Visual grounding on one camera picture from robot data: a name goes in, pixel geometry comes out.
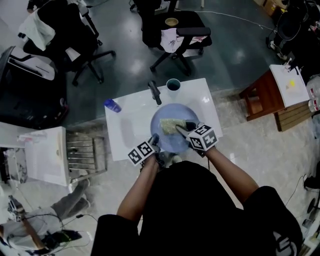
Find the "blue bottle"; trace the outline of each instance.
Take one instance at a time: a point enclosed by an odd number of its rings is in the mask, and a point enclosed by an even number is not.
[[[121,107],[120,107],[113,99],[111,99],[111,98],[108,98],[108,99],[104,102],[104,105],[105,105],[108,109],[110,109],[110,110],[112,110],[112,111],[114,111],[114,112],[116,112],[116,113],[119,113],[119,112],[121,111]]]

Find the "person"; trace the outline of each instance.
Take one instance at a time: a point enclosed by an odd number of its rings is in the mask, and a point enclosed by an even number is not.
[[[90,182],[88,179],[78,183],[74,191],[54,203],[51,207],[26,213],[21,222],[9,220],[0,225],[0,241],[16,250],[49,252],[45,237],[62,229],[62,220],[75,216],[88,208],[90,203],[83,195]]]
[[[191,141],[190,135],[185,138]],[[91,255],[101,255],[106,249],[109,254],[298,255],[303,239],[300,226],[277,191],[259,187],[215,147],[202,155],[214,165],[243,210],[236,208],[205,167],[182,161],[159,171],[158,156],[152,154],[116,215],[98,219]]]
[[[278,21],[278,31],[282,30],[283,33],[289,35],[293,34],[290,36],[292,39],[285,41],[280,52],[276,55],[286,61],[292,50],[299,50],[299,44],[304,41],[310,26],[314,26],[315,21],[319,21],[320,14],[315,4],[306,3],[304,0],[282,0],[282,3],[287,5],[287,12],[283,14],[286,18],[280,18]],[[277,32],[274,40],[270,42],[271,49],[277,51],[283,41]]]
[[[32,14],[35,7],[39,9],[49,1],[50,0],[29,0],[26,10],[28,13]]]

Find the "white tile floor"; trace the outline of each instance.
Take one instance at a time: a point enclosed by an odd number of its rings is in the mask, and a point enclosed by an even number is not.
[[[295,190],[299,178],[304,174],[314,173],[319,161],[320,143],[314,138],[312,120],[308,119],[288,131],[278,132],[272,114],[247,122],[245,103],[238,97],[221,97],[220,93],[213,93],[212,96],[223,130],[223,138],[220,139],[217,148],[251,175],[260,186],[274,187],[286,203]],[[108,138],[105,127],[103,125],[94,131]],[[92,214],[96,218],[104,214],[115,214],[120,202],[139,175],[139,168],[133,167],[129,161],[112,161],[108,139],[106,139],[106,150],[108,171],[93,178],[86,193],[92,202],[92,207],[85,213]],[[183,153],[181,157],[208,166],[207,160],[200,158],[192,150]],[[210,169],[218,176],[236,205],[241,207],[212,165]],[[32,209],[50,206],[68,191],[61,186],[40,181],[23,184],[20,189]],[[30,210],[21,193],[16,191],[15,195]],[[287,205],[299,223],[305,219],[306,209],[311,199],[316,196],[317,193],[303,189],[302,180],[299,182],[296,192]],[[84,216],[68,224],[67,228],[89,232],[94,236],[96,222],[89,216]],[[85,245],[88,241],[88,235],[84,234],[82,239],[69,246]],[[86,247],[61,251],[58,255],[89,255],[91,248],[92,242]],[[5,251],[7,255],[14,255],[12,251],[8,252],[8,248]]]

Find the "chair armrest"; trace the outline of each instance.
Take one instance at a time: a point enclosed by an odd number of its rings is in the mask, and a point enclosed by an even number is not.
[[[78,6],[78,8],[82,17],[86,16],[89,13],[89,10],[86,6],[82,5],[82,6]]]
[[[211,30],[209,27],[185,27],[177,28],[176,33],[181,37],[204,37],[210,36]]]

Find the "white fabric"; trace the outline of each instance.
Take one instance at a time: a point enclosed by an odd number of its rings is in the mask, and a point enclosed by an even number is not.
[[[40,239],[43,239],[48,232],[53,234],[61,230],[61,223],[56,216],[56,212],[51,207],[38,209],[25,215]],[[27,234],[26,228],[22,222],[14,222],[10,220],[9,222],[2,224],[2,226],[3,240],[8,245],[17,250],[38,250],[34,241],[32,240],[32,237]]]
[[[166,30],[161,30],[161,43],[160,45],[167,53],[175,53],[176,50],[181,46],[183,36],[177,35],[176,28],[169,28]]]
[[[33,41],[35,46],[44,51],[47,44],[55,37],[55,30],[40,20],[38,10],[31,13],[20,25],[19,32]]]

